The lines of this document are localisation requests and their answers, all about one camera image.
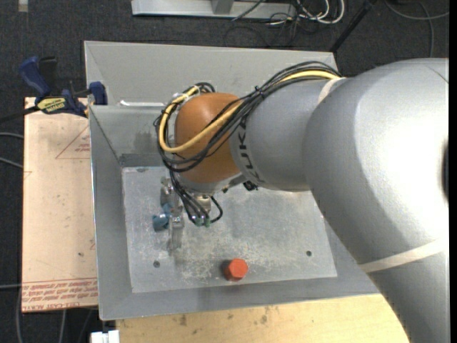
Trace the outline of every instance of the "blue clamp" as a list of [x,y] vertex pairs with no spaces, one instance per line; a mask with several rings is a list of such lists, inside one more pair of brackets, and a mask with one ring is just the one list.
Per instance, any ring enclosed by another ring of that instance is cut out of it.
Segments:
[[[68,89],[62,90],[61,96],[49,96],[51,88],[44,80],[39,71],[38,57],[26,59],[19,67],[22,79],[32,88],[38,91],[35,98],[35,106],[46,114],[67,113],[77,116],[87,116],[87,106],[82,104],[77,96]],[[108,97],[106,90],[100,81],[90,83],[89,89],[78,94],[93,94],[96,105],[107,105]]]

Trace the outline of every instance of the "white cable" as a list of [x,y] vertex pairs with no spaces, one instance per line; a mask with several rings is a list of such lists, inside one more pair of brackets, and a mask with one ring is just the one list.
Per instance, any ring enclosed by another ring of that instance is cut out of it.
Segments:
[[62,323],[60,324],[59,343],[64,341],[66,309],[62,312]]
[[301,5],[300,0],[296,0],[297,4],[301,7],[301,9],[304,11],[304,14],[299,14],[303,19],[309,19],[309,20],[314,20],[318,21],[319,23],[322,24],[335,24],[338,23],[340,20],[342,20],[344,11],[346,10],[346,6],[344,4],[344,0],[338,0],[338,5],[340,6],[340,14],[332,20],[325,20],[325,18],[328,16],[330,12],[330,2],[328,0],[324,0],[326,3],[326,11],[324,13],[318,13],[318,14],[311,14],[303,5]]
[[24,138],[21,134],[13,134],[12,132],[0,132],[0,136],[16,137],[17,139]]
[[338,23],[340,20],[342,20],[343,15],[344,15],[344,10],[345,10],[344,0],[338,0],[338,1],[340,3],[340,15],[336,19],[331,20],[331,21],[319,20],[320,23],[335,24],[335,23]]

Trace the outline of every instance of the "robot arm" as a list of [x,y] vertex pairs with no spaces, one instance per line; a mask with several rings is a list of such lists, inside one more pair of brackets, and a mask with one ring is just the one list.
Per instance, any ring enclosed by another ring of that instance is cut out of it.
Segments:
[[[209,197],[234,179],[290,192],[311,190],[411,341],[449,342],[449,205],[443,176],[448,61],[402,61],[352,79],[315,72],[308,79],[261,89],[253,110],[226,132],[228,141],[215,138],[208,148],[217,132],[207,131],[200,147],[185,156],[176,152],[189,158],[202,149],[222,151],[217,161],[206,152],[194,173],[183,171],[177,181],[195,197]],[[186,117],[207,129],[222,114],[236,114],[246,100],[221,100],[209,111],[204,101],[192,99],[178,115],[175,137],[189,133],[182,126]],[[184,111],[191,105],[199,110]],[[221,126],[230,123],[226,118]],[[198,182],[203,175],[206,181]]]

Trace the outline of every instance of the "metal stand base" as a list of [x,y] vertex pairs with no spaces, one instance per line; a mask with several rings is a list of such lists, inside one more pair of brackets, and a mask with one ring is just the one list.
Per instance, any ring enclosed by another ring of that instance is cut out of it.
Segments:
[[[235,18],[250,9],[255,3],[235,1],[229,13],[215,14],[211,0],[132,0],[133,15],[158,16],[205,16]],[[269,19],[275,13],[295,14],[290,4],[262,3],[245,16],[250,19]]]

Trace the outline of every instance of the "yellow clamp label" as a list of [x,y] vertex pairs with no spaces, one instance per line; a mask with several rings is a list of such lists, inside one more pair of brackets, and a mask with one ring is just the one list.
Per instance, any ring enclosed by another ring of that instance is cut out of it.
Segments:
[[52,112],[58,109],[65,108],[65,98],[61,97],[51,97],[51,98],[44,98],[40,101],[36,106],[40,108],[42,111]]

